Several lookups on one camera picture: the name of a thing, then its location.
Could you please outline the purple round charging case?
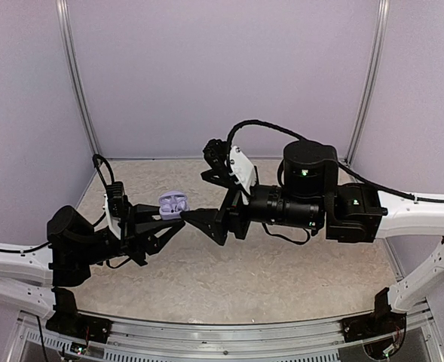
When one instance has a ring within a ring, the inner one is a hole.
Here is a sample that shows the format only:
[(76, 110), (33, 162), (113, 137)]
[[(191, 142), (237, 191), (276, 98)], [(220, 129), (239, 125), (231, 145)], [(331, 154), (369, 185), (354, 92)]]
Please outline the purple round charging case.
[(189, 211), (188, 197), (180, 191), (164, 193), (158, 199), (159, 214), (162, 220), (180, 219), (180, 213)]

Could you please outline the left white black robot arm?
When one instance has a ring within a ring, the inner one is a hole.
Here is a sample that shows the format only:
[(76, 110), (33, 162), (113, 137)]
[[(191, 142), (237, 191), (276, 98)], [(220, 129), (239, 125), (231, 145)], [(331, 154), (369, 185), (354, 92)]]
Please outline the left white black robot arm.
[(139, 266), (159, 253), (185, 225), (163, 220), (154, 206), (138, 204), (106, 210), (106, 227), (87, 221), (76, 209), (59, 209), (47, 224), (47, 242), (34, 246), (0, 244), (0, 303), (55, 320), (69, 335), (86, 327), (83, 314), (61, 305), (62, 293), (82, 285), (96, 264), (125, 256)]

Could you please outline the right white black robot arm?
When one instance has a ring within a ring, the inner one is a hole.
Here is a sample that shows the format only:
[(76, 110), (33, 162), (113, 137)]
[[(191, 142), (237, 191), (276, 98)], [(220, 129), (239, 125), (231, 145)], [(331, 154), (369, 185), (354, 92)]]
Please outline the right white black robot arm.
[(444, 282), (444, 195), (429, 198), (385, 191), (367, 181), (340, 184), (332, 146), (296, 140), (283, 149), (279, 183), (262, 185), (255, 166), (237, 147), (223, 155), (225, 143), (204, 149), (209, 169), (202, 175), (227, 190), (222, 206), (182, 212), (182, 218), (217, 244), (228, 234), (246, 237), (251, 222), (304, 229), (309, 237), (324, 231), (329, 240), (371, 243), (405, 235), (432, 235), (440, 243), (402, 281), (375, 296), (366, 329), (381, 335), (420, 299)]

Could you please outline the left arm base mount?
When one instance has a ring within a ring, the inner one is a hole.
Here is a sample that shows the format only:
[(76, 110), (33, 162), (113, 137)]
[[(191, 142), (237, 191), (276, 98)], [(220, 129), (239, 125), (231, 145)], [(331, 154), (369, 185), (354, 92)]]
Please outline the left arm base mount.
[(48, 330), (86, 342), (107, 343), (112, 329), (111, 320), (82, 314), (74, 293), (67, 289), (55, 287), (52, 291), (55, 296), (54, 314), (47, 319)]

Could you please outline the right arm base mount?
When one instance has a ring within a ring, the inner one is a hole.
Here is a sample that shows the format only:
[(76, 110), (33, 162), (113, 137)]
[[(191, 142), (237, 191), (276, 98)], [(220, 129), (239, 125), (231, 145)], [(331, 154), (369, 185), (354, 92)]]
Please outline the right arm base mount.
[(340, 322), (345, 342), (370, 339), (406, 325), (406, 313), (395, 313), (388, 301), (390, 288), (385, 287), (375, 295), (374, 310), (370, 313), (343, 318)]

